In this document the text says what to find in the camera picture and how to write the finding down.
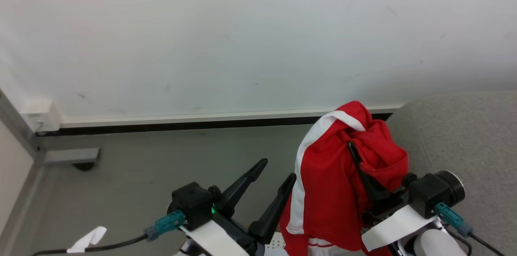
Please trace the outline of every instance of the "white wall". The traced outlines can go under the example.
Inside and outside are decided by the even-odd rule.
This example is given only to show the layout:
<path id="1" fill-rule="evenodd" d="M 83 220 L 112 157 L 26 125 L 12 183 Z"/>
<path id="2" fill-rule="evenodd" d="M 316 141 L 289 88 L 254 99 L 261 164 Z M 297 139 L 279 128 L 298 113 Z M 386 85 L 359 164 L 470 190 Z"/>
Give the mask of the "white wall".
<path id="1" fill-rule="evenodd" d="M 34 160 L 1 121 L 0 154 L 1 235 Z"/>
<path id="2" fill-rule="evenodd" d="M 0 87 L 66 122 L 517 88 L 517 0 L 0 0 Z"/>

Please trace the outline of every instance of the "teal connector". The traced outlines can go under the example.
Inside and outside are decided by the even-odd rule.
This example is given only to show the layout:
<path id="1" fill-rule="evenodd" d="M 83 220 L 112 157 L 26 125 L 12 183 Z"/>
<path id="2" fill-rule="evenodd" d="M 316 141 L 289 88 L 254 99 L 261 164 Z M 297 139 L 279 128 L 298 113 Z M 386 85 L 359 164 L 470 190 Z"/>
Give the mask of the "teal connector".
<path id="1" fill-rule="evenodd" d="M 472 233 L 474 229 L 464 223 L 463 218 L 456 214 L 448 205 L 441 202 L 434 206 L 434 213 L 440 217 L 447 224 L 453 226 L 465 238 L 469 237 L 469 233 Z"/>
<path id="2" fill-rule="evenodd" d="M 185 216 L 180 210 L 175 210 L 165 217 L 159 219 L 154 225 L 144 230 L 147 235 L 147 241 L 156 240 L 161 234 L 173 231 L 181 227 L 185 223 Z"/>

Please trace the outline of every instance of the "camera lens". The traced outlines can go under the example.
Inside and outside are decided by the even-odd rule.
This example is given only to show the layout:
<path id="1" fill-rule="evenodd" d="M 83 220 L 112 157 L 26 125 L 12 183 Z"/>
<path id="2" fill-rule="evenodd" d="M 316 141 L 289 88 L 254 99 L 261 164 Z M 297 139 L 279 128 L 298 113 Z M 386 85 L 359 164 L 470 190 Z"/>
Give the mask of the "camera lens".
<path id="1" fill-rule="evenodd" d="M 449 186 L 450 198 L 449 202 L 446 203 L 448 206 L 454 206 L 465 199 L 465 188 L 463 187 L 461 180 L 454 173 L 442 170 L 435 173 L 435 175 L 445 181 Z"/>

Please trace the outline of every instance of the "red and white jacket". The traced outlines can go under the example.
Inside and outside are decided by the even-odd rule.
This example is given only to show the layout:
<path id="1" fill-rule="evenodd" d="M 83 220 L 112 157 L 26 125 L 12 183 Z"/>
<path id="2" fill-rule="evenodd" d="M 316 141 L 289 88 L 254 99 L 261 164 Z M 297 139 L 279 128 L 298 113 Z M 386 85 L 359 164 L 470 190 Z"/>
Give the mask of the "red and white jacket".
<path id="1" fill-rule="evenodd" d="M 353 141 L 361 169 L 390 191 L 408 173 L 408 154 L 396 146 L 386 123 L 373 120 L 358 101 L 321 117 L 296 154 L 296 184 L 280 228 L 290 256 L 338 256 L 363 250 L 391 255 L 386 248 L 367 252 L 361 241 L 360 214 L 371 203 L 348 149 Z"/>

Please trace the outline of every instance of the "baseboard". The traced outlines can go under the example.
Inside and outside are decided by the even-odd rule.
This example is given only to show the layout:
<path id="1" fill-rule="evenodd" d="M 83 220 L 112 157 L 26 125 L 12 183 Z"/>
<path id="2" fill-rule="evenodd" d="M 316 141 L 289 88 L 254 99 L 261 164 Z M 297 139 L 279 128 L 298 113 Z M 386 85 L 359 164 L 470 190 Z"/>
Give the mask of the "baseboard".
<path id="1" fill-rule="evenodd" d="M 400 105 L 368 107 L 374 118 L 386 120 Z M 142 118 L 110 118 L 95 120 L 65 120 L 62 128 L 38 132 L 41 137 L 92 135 L 126 132 L 150 132 L 190 129 L 261 127 L 313 124 L 334 109 L 301 109 L 291 111 L 247 112 L 229 114 L 153 116 Z"/>
<path id="2" fill-rule="evenodd" d="M 372 114 L 393 113 L 401 105 L 384 105 L 368 107 Z M 180 122 L 216 122 L 228 120 L 262 120 L 278 118 L 304 118 L 319 117 L 334 109 L 290 109 L 286 111 L 263 111 L 225 114 L 196 114 L 173 116 L 148 116 L 148 117 L 119 117 L 119 118 L 93 118 L 93 119 L 64 119 L 62 128 L 106 127 L 125 125 L 153 125 L 174 124 Z"/>

